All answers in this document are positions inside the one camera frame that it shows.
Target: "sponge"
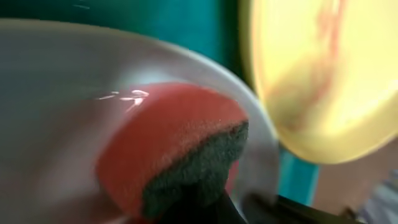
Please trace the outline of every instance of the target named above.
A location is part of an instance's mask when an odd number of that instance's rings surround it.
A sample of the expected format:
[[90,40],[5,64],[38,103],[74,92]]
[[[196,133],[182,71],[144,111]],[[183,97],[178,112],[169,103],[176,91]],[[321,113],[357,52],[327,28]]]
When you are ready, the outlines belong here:
[[196,85],[139,90],[148,96],[97,160],[101,186],[134,218],[160,217],[187,195],[199,206],[213,203],[246,142],[246,114],[234,100]]

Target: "red sponge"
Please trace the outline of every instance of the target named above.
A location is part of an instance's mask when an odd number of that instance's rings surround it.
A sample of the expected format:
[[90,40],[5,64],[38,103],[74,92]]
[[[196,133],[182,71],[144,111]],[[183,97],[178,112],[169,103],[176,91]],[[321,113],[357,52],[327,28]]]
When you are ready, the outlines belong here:
[[237,102],[186,83],[140,86],[148,96],[96,165],[100,184],[125,213],[141,217],[147,183],[207,137],[247,120]]

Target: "stain on yellow plate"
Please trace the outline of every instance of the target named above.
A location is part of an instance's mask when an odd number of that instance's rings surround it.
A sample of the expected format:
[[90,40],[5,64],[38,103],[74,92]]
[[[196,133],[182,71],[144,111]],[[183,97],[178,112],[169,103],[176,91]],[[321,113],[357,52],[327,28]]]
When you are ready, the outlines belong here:
[[252,0],[241,10],[248,76],[291,152],[336,164],[398,136],[398,1]]

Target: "teal background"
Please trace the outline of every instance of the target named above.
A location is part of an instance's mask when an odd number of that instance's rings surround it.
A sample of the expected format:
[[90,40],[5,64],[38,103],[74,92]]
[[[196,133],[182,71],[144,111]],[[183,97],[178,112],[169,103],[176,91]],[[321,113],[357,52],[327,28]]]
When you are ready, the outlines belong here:
[[[0,17],[76,22],[137,32],[203,54],[243,79],[237,0],[13,0],[0,3]],[[318,166],[281,148],[279,193],[310,205]]]

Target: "yellow plate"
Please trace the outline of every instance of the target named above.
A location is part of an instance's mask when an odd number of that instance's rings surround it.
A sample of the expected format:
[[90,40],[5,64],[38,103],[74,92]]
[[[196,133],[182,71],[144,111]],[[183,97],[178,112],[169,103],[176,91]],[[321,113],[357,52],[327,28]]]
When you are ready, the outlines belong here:
[[398,133],[398,1],[242,1],[248,75],[295,155],[336,164]]

